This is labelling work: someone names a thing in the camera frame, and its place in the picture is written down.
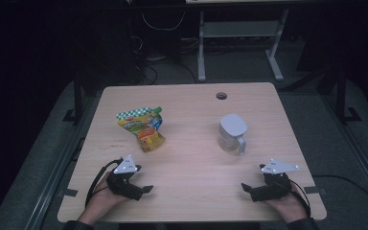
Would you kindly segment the person's right hand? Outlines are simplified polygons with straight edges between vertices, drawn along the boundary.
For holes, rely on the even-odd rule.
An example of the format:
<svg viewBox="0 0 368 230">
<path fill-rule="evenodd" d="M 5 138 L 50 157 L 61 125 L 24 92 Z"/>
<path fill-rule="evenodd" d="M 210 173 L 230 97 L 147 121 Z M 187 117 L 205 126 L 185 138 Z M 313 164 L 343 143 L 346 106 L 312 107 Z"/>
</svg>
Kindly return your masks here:
<svg viewBox="0 0 368 230">
<path fill-rule="evenodd" d="M 291 193 L 280 199 L 266 200 L 264 204 L 276 210 L 285 223 L 306 219 L 308 217 L 306 209 L 294 193 L 298 194 L 298 191 L 292 186 Z"/>
</svg>

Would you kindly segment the grey metal desk frame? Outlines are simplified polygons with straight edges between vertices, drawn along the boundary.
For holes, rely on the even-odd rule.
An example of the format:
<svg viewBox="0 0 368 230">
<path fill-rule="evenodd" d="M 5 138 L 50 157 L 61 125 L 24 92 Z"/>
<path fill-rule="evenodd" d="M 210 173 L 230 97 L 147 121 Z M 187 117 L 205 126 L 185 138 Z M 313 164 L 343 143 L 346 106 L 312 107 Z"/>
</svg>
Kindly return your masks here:
<svg viewBox="0 0 368 230">
<path fill-rule="evenodd" d="M 283 10 L 278 20 L 271 21 L 238 21 L 208 22 L 204 20 L 204 12 L 200 13 L 198 30 L 197 79 L 206 82 L 204 59 L 204 39 L 223 37 L 270 37 L 273 43 L 265 51 L 274 79 L 283 81 L 284 77 L 276 60 L 276 52 L 286 26 L 289 10 Z"/>
</svg>

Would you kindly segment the black metal stand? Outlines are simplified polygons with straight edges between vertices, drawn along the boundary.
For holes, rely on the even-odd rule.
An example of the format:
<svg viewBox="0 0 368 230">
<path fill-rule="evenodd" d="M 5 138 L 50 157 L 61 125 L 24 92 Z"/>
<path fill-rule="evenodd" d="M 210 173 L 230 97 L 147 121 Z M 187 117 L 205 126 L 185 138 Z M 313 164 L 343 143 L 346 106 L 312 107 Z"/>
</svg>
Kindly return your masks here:
<svg viewBox="0 0 368 230">
<path fill-rule="evenodd" d="M 338 120 L 346 125 L 348 122 L 360 122 L 361 118 L 353 107 L 346 106 L 346 75 L 340 66 L 336 74 L 335 114 Z"/>
<path fill-rule="evenodd" d="M 63 117 L 63 122 L 73 122 L 77 124 L 82 115 L 82 96 L 81 96 L 81 77 L 80 73 L 74 76 L 73 80 L 74 88 L 74 108 L 69 109 Z"/>
</svg>

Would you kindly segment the clear container with white lid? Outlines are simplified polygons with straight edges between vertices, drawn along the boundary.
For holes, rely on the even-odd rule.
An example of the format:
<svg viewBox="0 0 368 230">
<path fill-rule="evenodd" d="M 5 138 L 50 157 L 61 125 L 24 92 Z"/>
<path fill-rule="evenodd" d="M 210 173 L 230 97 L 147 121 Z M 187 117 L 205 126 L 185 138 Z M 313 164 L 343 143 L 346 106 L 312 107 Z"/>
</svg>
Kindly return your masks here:
<svg viewBox="0 0 368 230">
<path fill-rule="evenodd" d="M 218 144 L 224 151 L 237 150 L 244 154 L 246 142 L 243 135 L 247 131 L 247 124 L 238 114 L 228 114 L 219 121 Z"/>
</svg>

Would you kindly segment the person's left hand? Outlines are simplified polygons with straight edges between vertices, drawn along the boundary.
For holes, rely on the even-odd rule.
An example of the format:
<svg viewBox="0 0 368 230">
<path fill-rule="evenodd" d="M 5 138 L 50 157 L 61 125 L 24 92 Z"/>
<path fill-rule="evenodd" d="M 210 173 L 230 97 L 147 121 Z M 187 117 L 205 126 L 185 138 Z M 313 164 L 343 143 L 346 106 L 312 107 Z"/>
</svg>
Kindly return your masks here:
<svg viewBox="0 0 368 230">
<path fill-rule="evenodd" d="M 94 194 L 86 205 L 84 211 L 78 218 L 79 222 L 93 226 L 103 218 L 109 211 L 121 203 L 128 201 L 127 197 L 113 194 L 106 183 L 108 172 L 96 186 Z"/>
</svg>

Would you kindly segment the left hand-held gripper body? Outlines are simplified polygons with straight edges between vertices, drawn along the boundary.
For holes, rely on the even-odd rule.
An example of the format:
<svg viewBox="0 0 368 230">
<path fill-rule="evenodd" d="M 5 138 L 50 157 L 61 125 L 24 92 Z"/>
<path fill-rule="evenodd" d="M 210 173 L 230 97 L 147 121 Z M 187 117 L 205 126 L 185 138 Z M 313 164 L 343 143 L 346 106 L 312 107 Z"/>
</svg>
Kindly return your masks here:
<svg viewBox="0 0 368 230">
<path fill-rule="evenodd" d="M 130 178 L 138 171 L 139 168 L 130 155 L 126 159 L 119 159 L 117 166 L 106 179 L 108 188 L 113 194 L 139 200 L 143 194 L 142 189 L 129 182 Z"/>
</svg>

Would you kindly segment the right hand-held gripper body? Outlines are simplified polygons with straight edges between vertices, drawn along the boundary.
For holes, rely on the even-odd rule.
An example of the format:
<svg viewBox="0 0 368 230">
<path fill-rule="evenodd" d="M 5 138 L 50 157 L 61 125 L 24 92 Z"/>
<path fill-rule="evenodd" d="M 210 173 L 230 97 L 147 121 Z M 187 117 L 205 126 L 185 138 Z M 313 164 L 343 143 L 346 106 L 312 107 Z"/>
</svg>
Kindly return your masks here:
<svg viewBox="0 0 368 230">
<path fill-rule="evenodd" d="M 268 163 L 261 165 L 264 177 L 264 185 L 250 190 L 254 202 L 279 199 L 291 191 L 288 173 L 299 170 L 298 165 L 292 165 L 280 160 L 270 159 Z"/>
</svg>

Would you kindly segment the yellow spout pouch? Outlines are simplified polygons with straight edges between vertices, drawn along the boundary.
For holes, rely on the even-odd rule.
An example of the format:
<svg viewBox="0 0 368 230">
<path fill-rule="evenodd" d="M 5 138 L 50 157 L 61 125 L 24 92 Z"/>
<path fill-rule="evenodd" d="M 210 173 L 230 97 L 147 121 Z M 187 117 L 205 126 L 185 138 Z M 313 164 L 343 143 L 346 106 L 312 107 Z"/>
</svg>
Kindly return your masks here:
<svg viewBox="0 0 368 230">
<path fill-rule="evenodd" d="M 132 133 L 143 152 L 159 148 L 165 137 L 159 132 L 163 123 L 160 115 L 161 107 L 142 107 L 116 115 L 117 123 L 123 129 Z"/>
</svg>

